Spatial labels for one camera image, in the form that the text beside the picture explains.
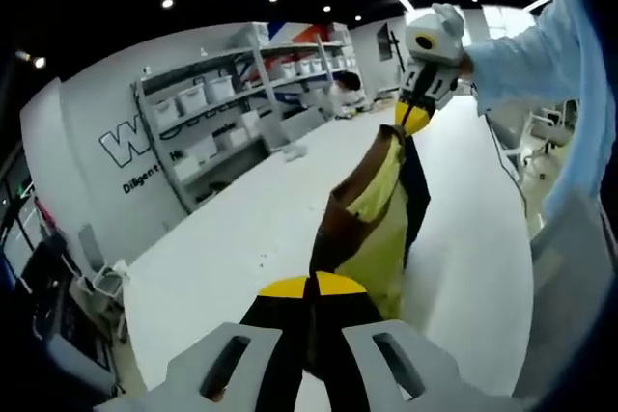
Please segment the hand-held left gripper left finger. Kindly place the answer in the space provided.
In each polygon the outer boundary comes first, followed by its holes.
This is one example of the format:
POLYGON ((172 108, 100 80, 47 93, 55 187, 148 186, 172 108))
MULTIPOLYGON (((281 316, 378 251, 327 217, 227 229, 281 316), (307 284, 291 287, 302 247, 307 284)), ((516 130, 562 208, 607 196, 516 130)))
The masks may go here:
POLYGON ((173 358, 164 381, 97 411, 293 411, 306 346, 298 334, 225 322, 173 358))

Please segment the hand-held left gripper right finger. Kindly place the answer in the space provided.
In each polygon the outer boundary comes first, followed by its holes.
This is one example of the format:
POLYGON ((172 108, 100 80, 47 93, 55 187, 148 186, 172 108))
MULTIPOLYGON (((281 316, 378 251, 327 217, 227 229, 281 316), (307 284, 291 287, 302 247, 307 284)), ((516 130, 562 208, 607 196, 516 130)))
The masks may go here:
POLYGON ((364 287, 317 272, 312 294, 312 371, 333 411, 521 411, 461 378, 456 360, 406 323, 382 320, 364 287))

